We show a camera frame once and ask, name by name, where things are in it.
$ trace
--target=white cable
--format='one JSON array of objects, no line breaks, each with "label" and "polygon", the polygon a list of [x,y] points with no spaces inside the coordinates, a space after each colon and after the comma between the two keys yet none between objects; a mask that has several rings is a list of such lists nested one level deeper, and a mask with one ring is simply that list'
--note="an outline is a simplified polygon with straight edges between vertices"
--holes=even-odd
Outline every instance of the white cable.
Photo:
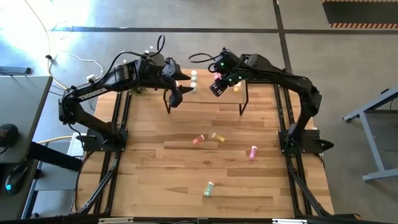
[{"label": "white cable", "polygon": [[64,52],[65,54],[67,54],[67,55],[70,55],[70,56],[72,56],[72,57],[75,57],[75,58],[77,58],[77,59],[79,59],[79,60],[81,60],[81,61],[84,61],[84,62],[94,62],[95,64],[97,64],[98,66],[99,66],[99,68],[101,69],[101,74],[99,75],[99,77],[98,78],[101,78],[102,76],[103,76],[103,68],[102,68],[102,66],[96,61],[96,60],[91,60],[91,59],[82,59],[82,58],[80,58],[79,56],[77,56],[77,55],[74,55],[74,54],[71,54],[71,53],[69,53],[69,52],[66,52],[66,51],[64,51],[64,50],[61,50],[62,52]]},{"label": "white cable", "polygon": [[[51,31],[53,31],[59,24],[61,24],[61,23],[66,23],[66,22],[69,22],[69,21],[58,22],[58,23],[51,29]],[[67,33],[65,36],[59,38],[59,40],[63,40],[63,39],[65,39],[66,37],[68,37],[69,34],[72,32],[72,29],[73,29],[73,23],[71,22],[70,29],[67,31],[68,33]]]},{"label": "white cable", "polygon": [[[51,44],[50,44],[51,42],[50,42],[49,33],[47,32],[47,29],[45,28],[43,22],[40,20],[39,16],[36,14],[36,12],[33,10],[33,8],[32,8],[32,7],[30,6],[30,4],[27,2],[27,0],[24,0],[24,1],[25,1],[25,3],[29,6],[30,10],[35,14],[36,18],[39,20],[39,22],[41,23],[41,25],[42,25],[42,27],[43,27],[43,29],[44,29],[44,31],[45,31],[45,35],[47,36],[47,42],[48,42],[48,45],[49,45],[49,55],[51,56]],[[63,23],[63,22],[57,23],[57,24],[55,25],[54,28],[56,28],[60,23]],[[66,52],[66,51],[64,51],[64,50],[61,50],[61,51],[65,52],[66,54],[68,54],[68,55],[70,55],[70,56],[72,56],[72,57],[76,57],[76,58],[78,58],[78,59],[81,60],[81,61],[84,61],[84,62],[94,62],[94,63],[97,64],[97,65],[100,67],[100,69],[101,69],[101,74],[99,75],[98,78],[101,78],[101,77],[103,76],[103,68],[102,68],[102,66],[101,66],[96,60],[82,59],[82,58],[80,58],[79,56],[70,54],[70,53],[68,53],[68,52]],[[66,90],[67,87],[66,87],[65,85],[62,85],[62,84],[61,84],[57,79],[55,79],[55,77],[51,74],[52,60],[55,60],[55,58],[53,58],[53,59],[47,59],[47,72],[48,72],[49,75],[53,78],[53,80],[54,80],[54,82],[55,82],[56,84],[58,84],[60,87],[62,87],[64,90]]]},{"label": "white cable", "polygon": [[[47,41],[48,41],[48,43],[49,43],[49,55],[51,55],[51,46],[50,46],[50,36],[49,36],[49,33],[47,32],[47,29],[45,28],[43,22],[40,20],[39,16],[38,16],[38,15],[36,14],[36,12],[33,10],[33,8],[30,6],[30,4],[29,4],[26,0],[24,0],[24,1],[25,1],[25,3],[29,6],[29,8],[30,8],[30,10],[33,12],[33,14],[35,14],[36,18],[39,20],[39,22],[41,23],[41,25],[42,25],[42,27],[43,27],[43,29],[44,29],[45,35],[47,36]],[[51,71],[50,71],[52,63],[50,64],[50,60],[51,60],[51,59],[47,59],[47,72],[49,73],[49,75],[52,77],[52,79],[54,80],[54,82],[55,82],[56,84],[58,84],[60,87],[62,87],[63,89],[66,90],[66,89],[67,89],[66,86],[62,85],[60,82],[58,82],[57,79],[55,79],[55,78],[52,76]]]}]

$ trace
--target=table leg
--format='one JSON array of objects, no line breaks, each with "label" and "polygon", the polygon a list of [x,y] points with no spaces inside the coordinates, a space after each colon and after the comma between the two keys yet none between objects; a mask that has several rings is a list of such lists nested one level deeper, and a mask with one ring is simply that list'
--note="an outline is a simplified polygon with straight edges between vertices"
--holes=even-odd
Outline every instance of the table leg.
[{"label": "table leg", "polygon": [[170,104],[168,104],[166,101],[166,92],[167,92],[167,90],[163,91],[163,101],[164,101],[164,105],[166,106],[167,113],[170,114],[171,108],[170,108]]}]

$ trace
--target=wooden table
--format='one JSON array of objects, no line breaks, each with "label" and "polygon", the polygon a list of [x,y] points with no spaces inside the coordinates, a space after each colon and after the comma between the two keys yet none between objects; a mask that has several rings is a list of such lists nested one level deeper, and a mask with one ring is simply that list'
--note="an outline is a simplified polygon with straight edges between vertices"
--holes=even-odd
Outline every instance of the wooden table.
[{"label": "wooden table", "polygon": [[[182,73],[192,77],[192,69],[182,69]],[[241,82],[238,91],[234,88],[227,88],[224,93],[216,97],[209,89],[210,85],[214,83],[215,73],[210,73],[207,69],[196,69],[196,91],[190,91],[183,95],[182,103],[216,103],[218,105],[239,105],[239,113],[242,115],[246,105],[249,101],[248,92],[246,91],[246,81]],[[190,86],[192,80],[178,81],[178,85]],[[164,101],[169,102],[170,91],[164,91]],[[170,108],[166,106],[167,112],[170,113]]]},{"label": "wooden table", "polygon": [[[99,97],[95,112],[99,119],[111,120],[116,94]],[[167,114],[161,110],[162,94],[148,90],[132,96],[127,119],[129,137],[121,157],[112,216],[294,216],[285,158],[279,149],[280,127],[272,85],[249,84],[250,102],[243,116],[235,105],[207,103],[182,103]],[[297,119],[299,98],[291,92],[291,100]],[[226,141],[212,140],[212,133],[224,136]],[[206,141],[193,145],[192,139],[201,134]],[[253,145],[258,151],[251,161]],[[78,186],[79,207],[98,184],[103,156],[103,152],[95,152],[84,165]],[[309,189],[333,213],[321,160],[309,154],[302,157]],[[204,197],[209,181],[215,187],[211,197]],[[103,205],[107,195],[106,189]],[[304,211],[302,193],[298,196]]]}]

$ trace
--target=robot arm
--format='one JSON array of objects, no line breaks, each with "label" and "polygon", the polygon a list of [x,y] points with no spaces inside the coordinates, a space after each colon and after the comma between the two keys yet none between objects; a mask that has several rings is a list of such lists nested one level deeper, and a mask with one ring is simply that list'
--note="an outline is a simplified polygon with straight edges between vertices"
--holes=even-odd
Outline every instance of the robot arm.
[{"label": "robot arm", "polygon": [[228,86],[249,79],[270,80],[298,93],[301,113],[297,122],[290,126],[288,138],[292,144],[301,144],[303,130],[310,118],[318,113],[322,99],[321,94],[308,78],[281,70],[261,55],[246,54],[238,58],[225,49],[211,66],[214,67],[212,72],[221,74],[221,77],[210,86],[210,90],[216,96],[220,96]]},{"label": "robot arm", "polygon": [[162,54],[153,54],[118,65],[97,81],[90,80],[82,86],[65,90],[63,98],[58,101],[60,121],[64,124],[80,123],[99,132],[105,139],[119,138],[116,124],[95,118],[84,111],[80,103],[109,91],[120,92],[137,87],[171,90],[170,106],[177,107],[182,102],[182,95],[193,88],[176,86],[175,81],[189,80],[190,77],[181,72],[172,58],[164,59]]}]

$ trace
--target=gray desk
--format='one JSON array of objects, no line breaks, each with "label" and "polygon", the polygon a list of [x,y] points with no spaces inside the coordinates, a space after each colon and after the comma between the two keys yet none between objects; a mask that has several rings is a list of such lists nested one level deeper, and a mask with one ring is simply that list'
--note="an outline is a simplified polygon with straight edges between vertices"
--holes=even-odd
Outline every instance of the gray desk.
[{"label": "gray desk", "polygon": [[[32,142],[51,82],[52,78],[48,76],[0,76],[0,124],[15,124],[19,131],[16,144],[0,155],[0,220],[22,217],[30,197],[37,160],[72,170],[79,170],[81,166],[79,159]],[[4,191],[8,174],[16,164],[27,159],[30,160],[29,170],[22,190],[8,195]]]},{"label": "gray desk", "polygon": [[0,76],[0,125],[15,124],[16,144],[0,155],[0,164],[26,159],[51,86],[49,76]]}]

